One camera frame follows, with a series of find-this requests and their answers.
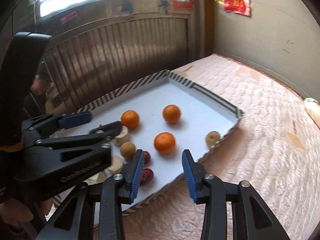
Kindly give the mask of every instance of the mandarin orange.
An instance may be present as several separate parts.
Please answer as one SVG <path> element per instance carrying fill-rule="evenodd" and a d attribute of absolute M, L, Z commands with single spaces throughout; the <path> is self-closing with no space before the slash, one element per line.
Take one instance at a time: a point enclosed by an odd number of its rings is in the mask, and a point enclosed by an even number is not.
<path fill-rule="evenodd" d="M 176 140 L 174 136 L 168 132 L 159 133 L 155 137 L 153 144 L 155 149 L 162 154 L 169 154 L 176 148 Z"/>
<path fill-rule="evenodd" d="M 176 105 L 168 105 L 163 109 L 162 116 L 168 124 L 175 124 L 180 119 L 181 111 Z"/>
<path fill-rule="evenodd" d="M 126 126 L 129 130 L 136 128 L 139 124 L 139 116 L 133 110 L 125 111 L 121 116 L 122 125 Z"/>

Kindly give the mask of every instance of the black and white striped edge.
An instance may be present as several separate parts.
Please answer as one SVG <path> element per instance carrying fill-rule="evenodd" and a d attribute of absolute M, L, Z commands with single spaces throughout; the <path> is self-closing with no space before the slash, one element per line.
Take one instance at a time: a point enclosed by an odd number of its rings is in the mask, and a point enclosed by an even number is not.
<path fill-rule="evenodd" d="M 137 81 L 131 82 L 130 84 L 127 84 L 123 87 L 120 87 L 120 88 L 98 98 L 97 100 L 94 100 L 93 102 L 91 102 L 88 105 L 79 109 L 76 113 L 92 111 L 93 109 L 104 105 L 105 103 L 111 101 L 112 99 L 115 99 L 119 96 L 122 96 L 129 91 L 132 91 L 138 87 L 144 86 L 145 84 L 149 84 L 153 81 L 159 80 L 160 78 L 163 78 L 166 75 L 167 75 L 167 70 L 162 70 L 160 72 L 154 73 L 154 74 L 146 76 L 144 78 L 140 78 Z"/>
<path fill-rule="evenodd" d="M 77 111 L 77 113 L 81 113 L 81 112 L 85 112 L 85 111 L 91 111 L 95 108 L 97 108 L 98 106 L 101 106 L 109 101 L 111 101 L 112 99 L 115 99 L 131 90 L 134 90 L 138 87 L 141 87 L 145 84 L 151 83 L 153 81 L 159 80 L 160 78 L 163 77 L 169 77 L 175 81 L 177 81 L 178 83 L 186 86 L 187 88 L 196 90 L 199 93 L 204 94 L 205 96 L 207 96 L 208 98 L 210 98 L 211 100 L 214 100 L 215 102 L 217 102 L 218 104 L 222 105 L 223 107 L 227 108 L 230 112 L 232 112 L 235 117 L 238 118 L 237 123 L 234 125 L 234 127 L 232 127 L 227 133 L 226 135 L 221 138 L 219 141 L 217 141 L 215 143 L 214 146 L 211 147 L 210 151 L 207 152 L 201 159 L 198 160 L 199 163 L 203 162 L 204 160 L 207 159 L 207 157 L 213 152 L 213 149 L 217 148 L 221 142 L 231 133 L 231 131 L 233 129 L 235 129 L 238 125 L 239 122 L 241 121 L 244 112 L 239 109 L 238 107 L 234 106 L 233 104 L 231 104 L 230 102 L 226 101 L 225 99 L 221 98 L 220 96 L 216 95 L 215 93 L 212 93 L 211 91 L 207 90 L 206 88 L 198 85 L 197 83 L 194 83 L 193 81 L 189 80 L 188 78 L 185 78 L 184 76 L 181 76 L 173 71 L 170 70 L 163 70 L 157 73 L 154 73 L 152 75 L 146 76 L 144 78 L 141 78 L 137 81 L 131 82 L 130 84 L 127 84 L 117 90 L 114 90 L 106 95 L 104 95 L 101 98 L 98 98 L 97 100 L 93 101 L 92 103 L 82 107 L 81 109 L 79 109 Z M 160 194 L 162 194 L 163 192 L 165 192 L 168 189 L 169 185 L 172 185 L 173 183 L 176 183 L 178 181 L 180 181 L 183 178 L 183 173 L 180 174 L 173 182 L 171 182 L 170 184 L 165 185 L 164 187 L 161 188 L 161 190 L 159 190 L 158 192 L 153 193 L 152 195 L 150 195 L 148 198 L 146 198 L 145 200 L 135 204 L 134 206 L 128 208 L 127 210 L 122 212 L 123 216 L 128 216 L 129 214 L 143 208 L 144 206 L 148 205 L 150 203 L 150 201 L 156 199 L 156 197 Z M 58 198 L 58 196 L 55 196 L 53 198 L 54 200 L 54 204 L 55 206 L 59 206 L 61 203 L 61 199 Z"/>

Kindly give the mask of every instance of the quilted mattress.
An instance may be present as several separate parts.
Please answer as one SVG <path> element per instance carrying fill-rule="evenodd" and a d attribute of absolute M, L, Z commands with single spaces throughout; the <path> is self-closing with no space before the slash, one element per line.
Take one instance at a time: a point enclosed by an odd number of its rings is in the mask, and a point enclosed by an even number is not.
<path fill-rule="evenodd" d="M 239 128 L 205 160 L 206 170 L 224 181 L 250 181 L 290 239 L 308 239 L 320 220 L 320 131 L 303 100 L 263 73 L 218 55 L 175 71 L 245 112 Z M 124 217 L 126 239 L 199 240 L 203 217 L 204 205 L 192 202 L 182 180 Z"/>

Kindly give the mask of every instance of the wall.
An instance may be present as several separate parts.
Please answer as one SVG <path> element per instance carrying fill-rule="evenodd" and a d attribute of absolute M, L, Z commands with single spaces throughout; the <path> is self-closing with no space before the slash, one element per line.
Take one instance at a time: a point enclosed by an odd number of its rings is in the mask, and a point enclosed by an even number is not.
<path fill-rule="evenodd" d="M 320 27 L 301 0 L 252 0 L 251 17 L 216 6 L 216 53 L 320 101 Z"/>

